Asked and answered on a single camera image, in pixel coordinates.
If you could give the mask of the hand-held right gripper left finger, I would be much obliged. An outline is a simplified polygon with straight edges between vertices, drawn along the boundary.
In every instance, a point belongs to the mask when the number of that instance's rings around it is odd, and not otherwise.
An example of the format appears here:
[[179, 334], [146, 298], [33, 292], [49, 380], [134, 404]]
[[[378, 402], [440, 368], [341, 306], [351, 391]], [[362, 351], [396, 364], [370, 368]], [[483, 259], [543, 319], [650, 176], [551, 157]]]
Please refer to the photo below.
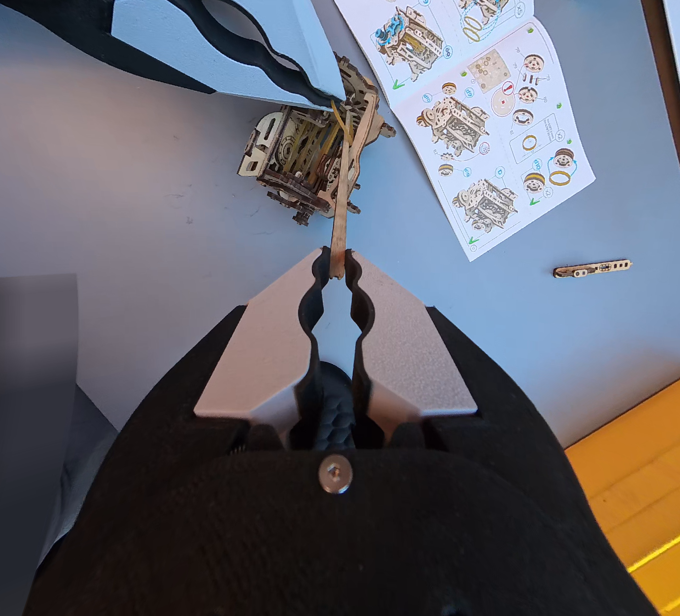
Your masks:
[[324, 307], [330, 249], [321, 247], [251, 298], [194, 407], [197, 417], [239, 418], [278, 433], [317, 423], [324, 401], [312, 328]]

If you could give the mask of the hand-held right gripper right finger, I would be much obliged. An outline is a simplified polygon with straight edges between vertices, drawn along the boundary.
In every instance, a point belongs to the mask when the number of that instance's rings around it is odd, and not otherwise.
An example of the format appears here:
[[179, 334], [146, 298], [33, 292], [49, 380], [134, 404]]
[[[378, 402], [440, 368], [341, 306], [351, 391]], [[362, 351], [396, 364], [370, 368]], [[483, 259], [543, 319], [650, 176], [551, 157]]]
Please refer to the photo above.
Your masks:
[[403, 423], [477, 413], [478, 406], [424, 303], [367, 258], [345, 252], [351, 316], [361, 330], [353, 364], [358, 422], [386, 440]]

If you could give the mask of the wooden mechanical model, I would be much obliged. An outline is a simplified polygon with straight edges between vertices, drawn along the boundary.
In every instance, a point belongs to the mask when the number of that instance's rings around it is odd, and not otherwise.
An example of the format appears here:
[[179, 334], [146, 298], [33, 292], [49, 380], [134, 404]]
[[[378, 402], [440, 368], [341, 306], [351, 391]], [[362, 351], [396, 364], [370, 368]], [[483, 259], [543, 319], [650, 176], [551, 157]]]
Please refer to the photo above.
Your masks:
[[[364, 146], [378, 136], [394, 137], [396, 130], [378, 113], [379, 93], [346, 57], [335, 55], [345, 88], [345, 103], [352, 109], [354, 137], [369, 109], [373, 120]], [[296, 211], [294, 221], [307, 226], [318, 212], [335, 214], [336, 189], [344, 132], [333, 112], [283, 106], [260, 119], [238, 169], [268, 187], [268, 196]]]

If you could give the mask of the thin wooden stick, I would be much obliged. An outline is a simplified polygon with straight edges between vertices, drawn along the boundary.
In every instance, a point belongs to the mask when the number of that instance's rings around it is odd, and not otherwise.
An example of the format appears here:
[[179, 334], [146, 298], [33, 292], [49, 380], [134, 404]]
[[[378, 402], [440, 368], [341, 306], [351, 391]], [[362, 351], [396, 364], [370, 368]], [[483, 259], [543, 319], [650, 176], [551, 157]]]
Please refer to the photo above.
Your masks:
[[341, 152], [341, 166], [337, 178], [335, 215], [330, 245], [330, 279], [343, 279], [345, 275], [345, 250], [347, 231], [347, 200], [349, 194], [350, 150], [353, 142], [352, 113], [345, 112], [344, 141]]

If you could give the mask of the small flat wooden part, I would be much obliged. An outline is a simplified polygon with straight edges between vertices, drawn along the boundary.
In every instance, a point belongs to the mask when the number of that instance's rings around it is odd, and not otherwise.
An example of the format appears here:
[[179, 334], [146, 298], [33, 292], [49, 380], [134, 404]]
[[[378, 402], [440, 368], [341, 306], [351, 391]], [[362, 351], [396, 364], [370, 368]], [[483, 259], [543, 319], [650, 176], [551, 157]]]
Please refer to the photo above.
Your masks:
[[628, 259], [605, 261], [599, 263], [577, 264], [572, 266], [557, 267], [553, 270], [555, 278], [582, 278], [587, 275], [599, 273], [615, 273], [629, 270], [632, 261]]

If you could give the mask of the yellow box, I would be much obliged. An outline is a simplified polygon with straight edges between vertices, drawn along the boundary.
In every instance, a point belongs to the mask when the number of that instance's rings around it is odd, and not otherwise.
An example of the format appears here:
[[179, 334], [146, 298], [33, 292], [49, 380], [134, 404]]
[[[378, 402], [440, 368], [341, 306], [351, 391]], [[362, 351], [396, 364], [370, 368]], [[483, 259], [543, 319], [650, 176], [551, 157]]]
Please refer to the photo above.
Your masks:
[[566, 455], [631, 573], [679, 547], [679, 381], [575, 442]]

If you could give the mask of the illustrated instruction booklet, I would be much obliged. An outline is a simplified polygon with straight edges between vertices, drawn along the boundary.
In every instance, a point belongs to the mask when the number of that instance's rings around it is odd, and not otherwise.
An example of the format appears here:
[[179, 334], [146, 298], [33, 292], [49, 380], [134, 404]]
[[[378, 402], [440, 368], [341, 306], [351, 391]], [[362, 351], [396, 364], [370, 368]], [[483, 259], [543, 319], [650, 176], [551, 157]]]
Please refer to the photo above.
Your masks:
[[469, 261], [595, 180], [533, 0], [334, 0]]

